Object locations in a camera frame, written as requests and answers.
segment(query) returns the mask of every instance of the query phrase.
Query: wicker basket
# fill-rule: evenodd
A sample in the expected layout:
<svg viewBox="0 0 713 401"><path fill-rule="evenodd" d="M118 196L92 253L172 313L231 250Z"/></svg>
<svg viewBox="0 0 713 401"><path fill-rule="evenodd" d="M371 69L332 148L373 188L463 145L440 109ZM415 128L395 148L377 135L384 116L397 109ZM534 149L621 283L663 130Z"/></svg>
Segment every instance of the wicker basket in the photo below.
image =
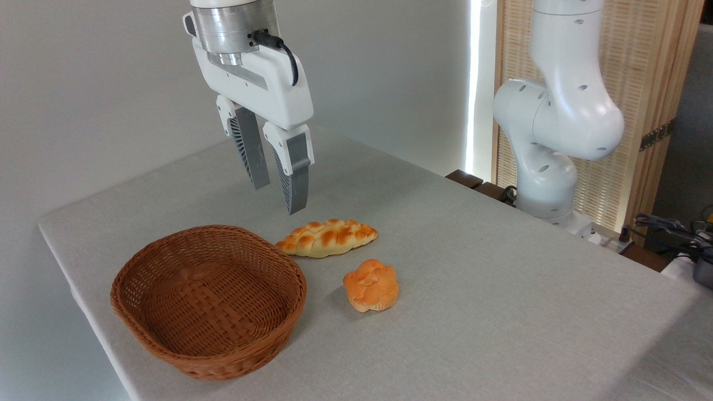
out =
<svg viewBox="0 0 713 401"><path fill-rule="evenodd" d="M201 380L267 364L302 313L299 266L239 227L206 225L157 240L116 276L111 305L149 352Z"/></svg>

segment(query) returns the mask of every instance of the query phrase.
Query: braided bread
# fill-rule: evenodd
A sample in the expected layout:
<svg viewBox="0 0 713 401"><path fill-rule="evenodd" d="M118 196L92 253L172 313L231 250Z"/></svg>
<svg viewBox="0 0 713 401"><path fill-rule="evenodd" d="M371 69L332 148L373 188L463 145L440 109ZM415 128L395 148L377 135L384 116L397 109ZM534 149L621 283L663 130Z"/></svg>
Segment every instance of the braided bread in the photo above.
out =
<svg viewBox="0 0 713 401"><path fill-rule="evenodd" d="M288 255L324 258L349 252L372 242L378 233L367 224L354 220L331 219L300 227L277 243Z"/></svg>

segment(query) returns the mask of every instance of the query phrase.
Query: black connector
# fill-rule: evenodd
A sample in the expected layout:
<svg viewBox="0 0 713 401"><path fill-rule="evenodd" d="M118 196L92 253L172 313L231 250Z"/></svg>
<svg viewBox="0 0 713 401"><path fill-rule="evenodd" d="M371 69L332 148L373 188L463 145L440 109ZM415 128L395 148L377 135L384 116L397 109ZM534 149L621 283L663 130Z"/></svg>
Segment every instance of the black connector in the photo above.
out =
<svg viewBox="0 0 713 401"><path fill-rule="evenodd" d="M619 234L619 241L623 243L631 241L631 235L629 235L629 228L626 225L622 226L621 233Z"/></svg>
<svg viewBox="0 0 713 401"><path fill-rule="evenodd" d="M294 54L289 50L287 45L279 36L270 35L267 30L265 31L255 31L249 35L255 43L267 46L271 49L282 49L289 57L289 64L292 67L292 86L297 85L297 80L299 80L299 71L297 70L297 60L294 59Z"/></svg>
<svg viewBox="0 0 713 401"><path fill-rule="evenodd" d="M255 31L252 33L252 38L263 46L270 47L271 49L280 49L281 45L284 43L279 36L273 36L265 31Z"/></svg>

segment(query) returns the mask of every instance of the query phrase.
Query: cable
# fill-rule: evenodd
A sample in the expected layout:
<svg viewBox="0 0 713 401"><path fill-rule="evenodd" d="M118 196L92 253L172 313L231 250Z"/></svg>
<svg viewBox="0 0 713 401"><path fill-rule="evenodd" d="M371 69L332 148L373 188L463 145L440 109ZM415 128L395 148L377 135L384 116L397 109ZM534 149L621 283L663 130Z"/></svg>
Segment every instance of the cable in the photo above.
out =
<svg viewBox="0 0 713 401"><path fill-rule="evenodd" d="M688 231L680 221L672 218L661 218L655 215L639 213L634 217L634 225L637 227L651 227L658 230L664 230L670 235L699 243L699 245L701 242L708 243L710 245L707 238L692 231Z"/></svg>
<svg viewBox="0 0 713 401"><path fill-rule="evenodd" d="M289 64L292 67L292 86L297 85L297 81L299 80L299 70L297 69L297 60L294 58L294 54L290 51L290 49L287 47L286 44L284 44L284 41L282 38L279 36L273 36L267 33L267 30L265 31L255 31L252 34L248 35L248 38L254 39L255 43L267 46L271 49L282 49L284 50L285 53L287 53L287 57L289 57Z"/></svg>
<svg viewBox="0 0 713 401"><path fill-rule="evenodd" d="M680 243L680 244L675 244L675 245L676 245L676 246L683 247L683 248L695 249L694 247L689 247L689 246L688 246L689 243ZM669 252L678 252L678 251L675 250L675 249L667 248L667 249L664 249L664 250L657 250L657 251L656 251L656 254L657 254L657 255L665 255L665 254L667 254L667 253L669 253Z"/></svg>
<svg viewBox="0 0 713 401"><path fill-rule="evenodd" d="M279 47L287 53L289 57L289 64L292 66L292 86L297 85L297 80L299 79L299 71L297 70L297 60L294 59L294 54L289 50L286 44L282 42Z"/></svg>
<svg viewBox="0 0 713 401"><path fill-rule="evenodd" d="M657 240L656 238L652 237L651 235L646 235L644 233L640 233L631 227L629 227L629 231L631 233L634 233L634 234L642 237L642 238L652 241L656 245L662 246L664 248L669 248L671 250L676 250L679 253L685 253L686 255L691 257L691 260L693 260L693 258L696 258L696 259L703 258L707 262L713 263L713 251L710 250L711 248L710 248L709 244L708 244L708 247L706 247L706 246L701 247L701 246L697 246L695 244L691 244L684 248L684 247L677 246L677 245L671 245L669 243L663 243L660 240Z"/></svg>
<svg viewBox="0 0 713 401"><path fill-rule="evenodd" d="M515 203L515 197L517 196L517 191L518 187L516 186L506 186L505 189L503 190L503 194L500 195L500 202L510 202L510 203Z"/></svg>

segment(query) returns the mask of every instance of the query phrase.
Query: bread roll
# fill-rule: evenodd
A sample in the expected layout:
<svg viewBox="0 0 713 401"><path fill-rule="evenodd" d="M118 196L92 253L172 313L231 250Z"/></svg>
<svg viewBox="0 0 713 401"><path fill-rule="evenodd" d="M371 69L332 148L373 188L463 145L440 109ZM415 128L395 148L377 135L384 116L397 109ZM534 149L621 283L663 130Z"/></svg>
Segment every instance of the bread roll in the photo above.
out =
<svg viewBox="0 0 713 401"><path fill-rule="evenodd" d="M324 258L339 255L372 242L379 234L367 224L331 219L300 227L277 243L288 255Z"/></svg>
<svg viewBox="0 0 713 401"><path fill-rule="evenodd" d="M396 271L376 259L367 260L355 271L347 273L344 289L349 303L362 313L389 309L399 296Z"/></svg>

